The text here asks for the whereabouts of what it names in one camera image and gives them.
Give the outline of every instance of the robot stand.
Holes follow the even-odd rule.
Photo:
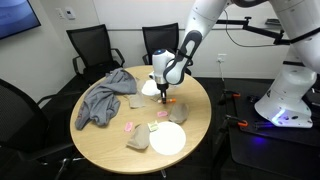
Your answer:
[[[255,110],[278,127],[311,128],[311,110],[302,97],[315,81],[316,73],[310,69],[284,64]]]

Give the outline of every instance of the small pink object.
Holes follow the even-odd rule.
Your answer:
[[[126,126],[124,127],[124,131],[130,132],[133,126],[133,122],[127,122]]]
[[[158,114],[158,117],[168,116],[167,111],[160,111],[160,112],[158,112],[157,114]]]

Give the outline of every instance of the television screen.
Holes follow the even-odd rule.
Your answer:
[[[40,25],[28,0],[0,0],[0,39]]]

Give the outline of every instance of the black cable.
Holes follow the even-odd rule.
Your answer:
[[[225,14],[226,14],[226,19],[227,19],[227,20],[226,20],[226,33],[227,33],[227,35],[229,36],[230,40],[231,40],[234,44],[236,44],[236,45],[238,45],[238,46],[240,46],[240,47],[270,47],[270,46],[279,46],[279,45],[282,45],[282,44],[279,44],[279,45],[267,44],[267,45],[258,45],[258,46],[247,46],[247,45],[242,45],[242,44],[237,43],[235,40],[232,39],[232,37],[230,36],[230,34],[229,34],[229,32],[228,32],[228,21],[229,21],[229,17],[228,17],[227,11],[224,10],[224,12],[225,12]]]

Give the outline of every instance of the gray sweatshirt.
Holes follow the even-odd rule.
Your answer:
[[[117,115],[120,101],[115,94],[135,94],[137,85],[134,77],[122,68],[115,69],[100,84],[89,90],[79,110],[75,126],[82,130],[94,120],[98,126],[107,125]]]

